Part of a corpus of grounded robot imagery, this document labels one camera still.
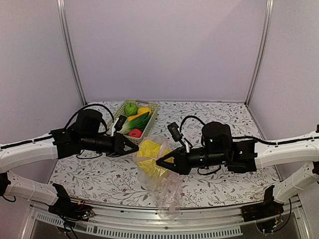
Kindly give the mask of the clear zip top bag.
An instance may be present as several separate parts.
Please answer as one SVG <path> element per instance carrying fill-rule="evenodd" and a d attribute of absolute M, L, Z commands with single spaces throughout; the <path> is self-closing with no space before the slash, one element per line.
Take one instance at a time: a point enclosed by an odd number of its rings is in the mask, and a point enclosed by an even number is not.
<path fill-rule="evenodd" d="M 153 136 L 146 137 L 143 141 L 157 137 L 165 138 L 162 136 Z M 136 154 L 137 152 L 133 154 L 135 164 Z M 150 191 L 152 202 L 157 208 L 161 219 L 174 220 L 179 216 L 183 193 L 181 175 L 167 169 L 167 175 L 165 177 L 151 179 L 138 167 L 138 180 L 145 189 Z"/>

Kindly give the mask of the toy napa cabbage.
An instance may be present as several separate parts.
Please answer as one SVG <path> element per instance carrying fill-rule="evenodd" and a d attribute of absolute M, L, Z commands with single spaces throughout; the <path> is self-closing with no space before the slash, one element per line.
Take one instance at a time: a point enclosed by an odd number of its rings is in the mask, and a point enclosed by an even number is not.
<path fill-rule="evenodd" d="M 167 175 L 167 169 L 158 166 L 157 160 L 170 152 L 165 138 L 145 139 L 139 145 L 135 161 L 137 166 L 151 179 L 160 179 Z"/>

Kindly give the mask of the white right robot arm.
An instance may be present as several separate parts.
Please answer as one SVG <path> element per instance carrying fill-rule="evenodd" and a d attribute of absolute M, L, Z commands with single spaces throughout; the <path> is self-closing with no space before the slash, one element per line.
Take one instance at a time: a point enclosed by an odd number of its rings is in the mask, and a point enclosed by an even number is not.
<path fill-rule="evenodd" d="M 156 164 L 180 175 L 192 168 L 226 166 L 233 173 L 255 172 L 265 167 L 304 162 L 304 165 L 282 182 L 268 187 L 262 202 L 243 206 L 245 222 L 283 213 L 284 203 L 296 193 L 319 180 L 319 132 L 298 137 L 264 141 L 252 136 L 233 137 L 230 126 L 210 122 L 202 127 L 203 146 L 190 148 L 183 144 L 159 158 Z"/>

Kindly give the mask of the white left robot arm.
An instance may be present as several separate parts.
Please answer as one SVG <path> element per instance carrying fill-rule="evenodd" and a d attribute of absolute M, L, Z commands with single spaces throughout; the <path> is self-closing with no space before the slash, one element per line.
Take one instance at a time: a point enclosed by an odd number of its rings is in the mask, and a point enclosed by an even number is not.
<path fill-rule="evenodd" d="M 84 201 L 72 202 L 62 185 L 43 184 L 20 177 L 13 168 L 44 160 L 63 159 L 93 151 L 107 157 L 119 157 L 137 152 L 139 147 L 121 134 L 125 116 L 114 120 L 110 134 L 100 131 L 106 125 L 102 114 L 94 109 L 80 109 L 73 116 L 74 123 L 52 130 L 41 137 L 0 147 L 0 195 L 37 201 L 48 206 L 52 214 L 71 221 L 87 221 L 94 216 L 91 206 Z"/>

